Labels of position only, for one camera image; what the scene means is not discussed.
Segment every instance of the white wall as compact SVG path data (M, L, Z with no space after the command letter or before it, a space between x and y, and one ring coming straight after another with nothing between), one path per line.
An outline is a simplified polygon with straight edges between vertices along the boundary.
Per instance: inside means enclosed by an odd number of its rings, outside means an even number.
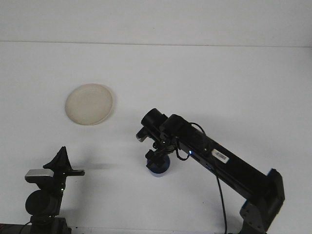
M312 46L311 0L0 1L0 40Z

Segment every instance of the barcode sticker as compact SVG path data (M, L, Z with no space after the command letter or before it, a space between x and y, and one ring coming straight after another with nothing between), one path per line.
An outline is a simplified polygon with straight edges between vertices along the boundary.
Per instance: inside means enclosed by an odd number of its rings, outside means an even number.
M223 163L227 163L229 161L229 158L226 157L224 154L222 154L221 152L219 152L218 150L216 149L213 149L211 151L211 154L216 157L217 159L219 159L221 162Z

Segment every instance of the robotic arm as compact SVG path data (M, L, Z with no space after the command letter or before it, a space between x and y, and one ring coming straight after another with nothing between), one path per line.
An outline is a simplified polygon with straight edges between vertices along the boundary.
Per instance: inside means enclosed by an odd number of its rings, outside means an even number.
M167 117L152 109L141 124L137 139L154 140L155 151L146 154L150 170L166 171L167 154L183 150L246 199L240 210L244 220L240 234L266 233L285 200L278 171L271 169L267 175L262 174L178 115Z

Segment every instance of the white table surface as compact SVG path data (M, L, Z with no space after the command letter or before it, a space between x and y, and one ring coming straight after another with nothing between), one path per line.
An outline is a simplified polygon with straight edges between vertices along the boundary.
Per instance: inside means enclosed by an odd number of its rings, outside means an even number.
M0 221L26 223L24 175L67 147L74 169L60 216L70 226L222 232L215 177L171 156L161 178L145 167L152 141L135 135L156 107L199 123L263 173L283 176L286 201L269 233L310 231L312 50L309 48L0 42ZM95 126L65 114L85 83L111 88L115 108ZM222 183L229 231L244 202Z

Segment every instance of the black cable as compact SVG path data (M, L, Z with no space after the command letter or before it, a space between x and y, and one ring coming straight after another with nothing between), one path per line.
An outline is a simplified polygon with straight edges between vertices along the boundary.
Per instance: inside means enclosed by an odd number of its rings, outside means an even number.
M197 124L197 123L193 123L193 122L190 122L190 124L193 124L193 125L196 125L198 128L200 128L200 130L203 132L203 134L205 136L206 133L205 131L203 130L203 128ZM222 210L223 210L223 218L224 218L224 234L227 234L228 232L228 221L226 219L226 213L225 213L225 205L224 205L224 199L223 199L223 193L222 193L222 189L221 189L221 184L220 184L220 180L219 180L219 175L218 175L218 172L216 171L216 166L215 166L215 158L213 157L213 161L214 161L214 174L215 174L215 177L216 177L216 181L218 183L218 187L219 187L219 191L220 191L220 197L221 197L221 203L222 203Z
M19 231L19 234L21 234L21 231L23 231L23 229L27 226L27 224L29 224L30 223L30 221L28 222L28 223L25 223L23 226L22 226L22 228L20 229L20 231Z

